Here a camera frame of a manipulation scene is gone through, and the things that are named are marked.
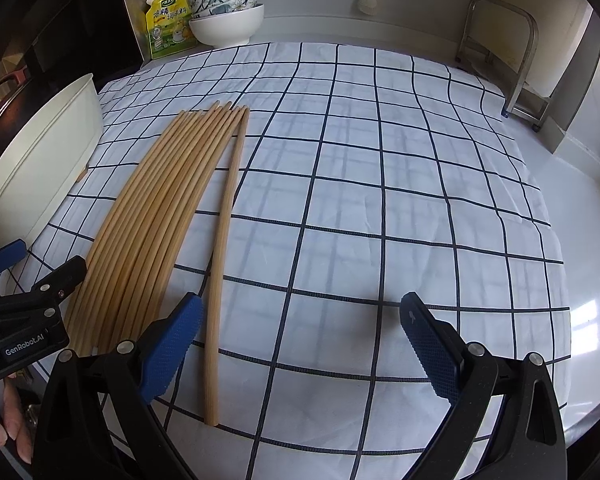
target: yellow food package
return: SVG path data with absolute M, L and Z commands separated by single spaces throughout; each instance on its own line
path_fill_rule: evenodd
M 154 0 L 146 14 L 151 58 L 168 56 L 198 44 L 189 28 L 187 0 Z

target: bowl rim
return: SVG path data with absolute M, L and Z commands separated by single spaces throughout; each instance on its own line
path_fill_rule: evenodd
M 228 14 L 238 14 L 239 12 L 249 12 L 250 10 L 259 9 L 260 7 L 264 7 L 264 4 L 255 4 L 255 6 L 250 7 L 249 9 L 242 10 L 234 10 L 234 12 L 225 12 L 224 14 L 212 14 L 210 16 L 201 16 L 200 18 L 191 18 L 189 23 L 191 22 L 200 22 L 202 20 L 206 20 L 207 18 L 219 18 L 220 16 L 227 16 Z
M 219 3 L 219 4 L 215 4 L 215 5 L 209 6 L 209 7 L 207 7 L 206 9 L 204 9 L 204 10 L 201 10 L 200 12 L 206 12 L 206 11 L 208 11 L 208 10 L 215 9 L 216 7 L 219 7 L 219 6 L 221 6 L 221 5 L 226 5 L 226 4 L 228 4 L 229 2 L 232 2 L 232 1 L 234 1 L 234 0 L 227 0 L 227 1 L 225 1 L 225 2 L 221 2 L 221 3 Z M 192 16 L 193 16 L 193 14 L 200 14 L 200 12 L 193 12 L 193 13 L 192 13 Z M 199 20 L 200 18 L 206 18 L 206 16 L 200 16 L 200 17 L 198 17 L 198 18 L 192 18 L 192 20 Z

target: metal screw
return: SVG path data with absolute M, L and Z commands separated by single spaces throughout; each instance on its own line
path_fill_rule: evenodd
M 134 349 L 133 341 L 123 341 L 122 343 L 118 343 L 116 350 L 119 354 L 128 354 Z
M 544 363 L 544 359 L 542 359 L 542 356 L 535 352 L 531 352 L 531 354 L 529 354 L 529 360 L 536 366 L 542 366 L 542 363 Z
M 484 355 L 484 346 L 480 343 L 469 343 L 467 348 L 469 349 L 469 353 L 476 357 L 482 357 Z
M 65 363 L 69 359 L 71 359 L 73 356 L 74 356 L 74 353 L 71 350 L 62 350 L 60 352 L 60 354 L 58 355 L 58 361 L 60 361 L 61 363 Z

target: blue gripper pad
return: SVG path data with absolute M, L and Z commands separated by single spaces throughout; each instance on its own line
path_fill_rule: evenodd
M 0 248 L 0 273 L 17 264 L 27 256 L 27 245 L 23 240 L 16 240 Z
M 151 323 L 138 340 L 142 363 L 139 391 L 147 404 L 167 391 L 198 333 L 202 313 L 202 300 L 188 292 L 169 317 Z
M 460 396 L 462 355 L 447 333 L 449 328 L 455 329 L 436 320 L 415 292 L 406 294 L 400 302 L 400 324 L 436 395 L 455 405 Z

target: checkered tablecloth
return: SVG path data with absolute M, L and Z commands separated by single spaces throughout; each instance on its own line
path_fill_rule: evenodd
M 201 479 L 397 479 L 442 421 L 398 320 L 415 290 L 465 341 L 541 353 L 558 403 L 570 318 L 542 194 L 489 82 L 384 50 L 271 43 L 196 54 L 107 84 L 105 130 L 0 294 L 86 256 L 113 201 L 175 114 L 251 107 L 232 215 L 220 335 L 220 419 L 202 420 L 203 331 L 152 406 Z M 162 306 L 203 292 L 228 148 Z M 40 365 L 48 373 L 53 356 Z M 125 436 L 103 399 L 119 446 Z M 497 399 L 466 460 L 475 468 Z

